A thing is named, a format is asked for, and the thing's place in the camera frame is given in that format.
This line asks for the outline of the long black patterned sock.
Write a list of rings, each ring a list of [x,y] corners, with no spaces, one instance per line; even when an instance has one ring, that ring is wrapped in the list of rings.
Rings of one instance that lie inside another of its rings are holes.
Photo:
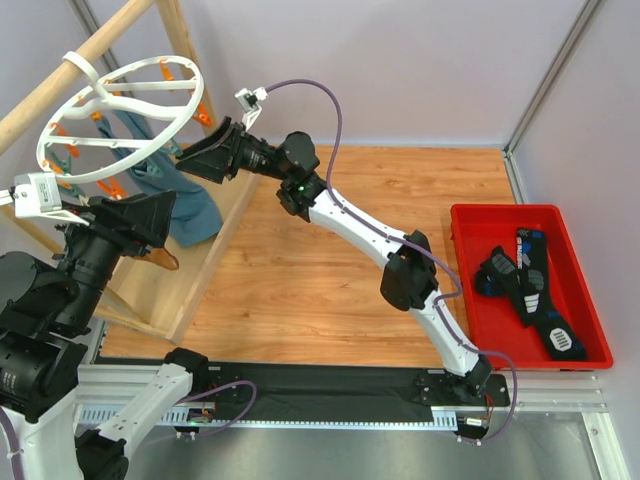
[[[553,303],[545,233],[519,227],[516,260],[526,320],[535,328],[546,352],[554,361],[586,360],[583,343]]]

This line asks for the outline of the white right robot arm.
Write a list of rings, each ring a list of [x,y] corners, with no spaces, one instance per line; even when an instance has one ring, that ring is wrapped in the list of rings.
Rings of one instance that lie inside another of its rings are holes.
[[[335,233],[381,268],[381,295],[421,325],[455,394],[484,395],[491,364],[449,310],[436,278],[444,265],[432,254],[427,237],[391,228],[350,204],[317,173],[320,160],[308,134],[290,133],[274,147],[232,127],[184,149],[176,160],[177,169],[215,183],[241,170],[280,180],[277,196],[290,215]]]

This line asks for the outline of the white round clip hanger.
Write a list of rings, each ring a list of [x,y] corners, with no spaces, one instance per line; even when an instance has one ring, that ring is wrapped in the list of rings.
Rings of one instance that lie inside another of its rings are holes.
[[[183,56],[160,55],[101,75],[80,54],[70,51],[64,60],[85,77],[87,86],[72,95],[52,115],[36,146],[36,162],[66,184],[87,184],[116,176],[145,160],[192,120],[205,90],[196,63]],[[105,116],[119,148],[101,137],[95,120]],[[84,167],[55,164],[53,153],[66,149],[71,160],[81,151],[113,152],[115,160],[105,166]]]

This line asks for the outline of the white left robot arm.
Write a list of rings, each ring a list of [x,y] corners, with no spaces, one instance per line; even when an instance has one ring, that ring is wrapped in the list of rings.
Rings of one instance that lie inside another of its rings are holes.
[[[17,479],[122,479],[173,406],[221,393],[208,359],[177,348],[117,415],[73,426],[81,337],[124,257],[144,257],[169,233],[174,191],[122,200],[61,200],[51,172],[16,177],[1,194],[19,217],[51,216],[65,238],[55,265],[21,251],[1,258],[1,427]]]

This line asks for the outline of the teal clothes peg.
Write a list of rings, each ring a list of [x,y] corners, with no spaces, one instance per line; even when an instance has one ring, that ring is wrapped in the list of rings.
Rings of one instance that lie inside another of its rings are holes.
[[[174,139],[170,139],[168,142],[166,142],[160,148],[160,151],[162,151],[166,155],[174,157],[174,158],[178,158],[183,154],[183,150],[181,148],[181,145],[177,141],[175,141]]]

